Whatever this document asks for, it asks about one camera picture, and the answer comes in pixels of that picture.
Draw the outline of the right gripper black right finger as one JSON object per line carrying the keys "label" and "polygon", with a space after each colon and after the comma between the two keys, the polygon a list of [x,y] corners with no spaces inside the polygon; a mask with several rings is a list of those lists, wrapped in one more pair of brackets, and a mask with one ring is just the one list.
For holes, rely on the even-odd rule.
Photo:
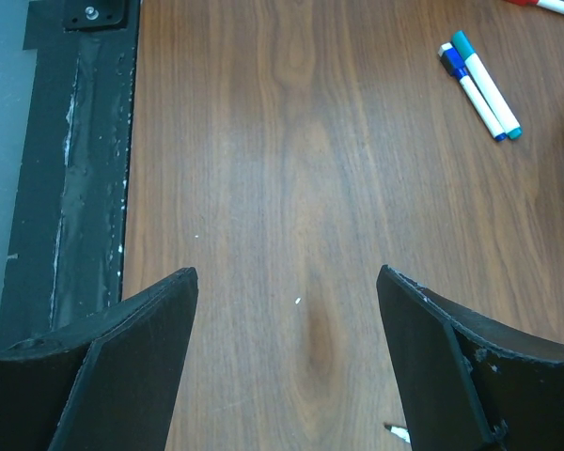
{"label": "right gripper black right finger", "polygon": [[564,345],[388,265],[377,294],[414,450],[564,450]]}

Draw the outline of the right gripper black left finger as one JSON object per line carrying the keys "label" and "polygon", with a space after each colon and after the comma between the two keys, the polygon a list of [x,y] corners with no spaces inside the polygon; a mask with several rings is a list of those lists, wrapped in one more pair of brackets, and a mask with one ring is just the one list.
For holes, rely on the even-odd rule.
{"label": "right gripper black left finger", "polygon": [[0,450],[162,450],[198,299],[193,268],[0,350]]}

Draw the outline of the white grey pen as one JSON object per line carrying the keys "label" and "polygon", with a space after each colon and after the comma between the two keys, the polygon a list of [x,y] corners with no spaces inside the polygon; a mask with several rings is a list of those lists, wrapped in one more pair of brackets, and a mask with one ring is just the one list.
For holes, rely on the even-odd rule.
{"label": "white grey pen", "polygon": [[401,426],[398,426],[398,425],[388,424],[388,423],[384,424],[384,428],[388,432],[394,434],[396,437],[403,440],[404,442],[406,442],[406,443],[411,442],[410,434],[409,434],[409,431],[408,431],[407,428],[401,427]]}

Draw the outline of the blue marker pen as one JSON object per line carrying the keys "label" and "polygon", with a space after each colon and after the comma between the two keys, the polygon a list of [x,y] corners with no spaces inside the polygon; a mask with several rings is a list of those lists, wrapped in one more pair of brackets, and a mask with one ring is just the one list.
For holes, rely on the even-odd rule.
{"label": "blue marker pen", "polygon": [[472,80],[465,63],[450,42],[443,43],[438,50],[439,60],[447,74],[457,80],[462,90],[476,109],[479,117],[496,142],[507,138],[492,109],[483,98],[478,87]]}

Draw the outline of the green marker pen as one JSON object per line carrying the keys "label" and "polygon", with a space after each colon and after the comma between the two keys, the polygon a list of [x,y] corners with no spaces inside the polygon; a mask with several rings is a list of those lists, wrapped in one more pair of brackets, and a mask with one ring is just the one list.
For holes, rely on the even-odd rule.
{"label": "green marker pen", "polygon": [[452,36],[451,43],[462,57],[465,66],[504,133],[510,140],[518,139],[522,135],[522,127],[482,63],[469,38],[460,30]]}

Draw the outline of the red marker pen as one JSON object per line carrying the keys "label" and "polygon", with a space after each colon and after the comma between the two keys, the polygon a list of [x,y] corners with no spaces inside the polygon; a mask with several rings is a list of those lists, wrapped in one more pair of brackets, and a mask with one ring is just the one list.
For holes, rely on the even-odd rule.
{"label": "red marker pen", "polygon": [[564,15],[563,0],[508,0],[509,3],[520,7],[535,6]]}

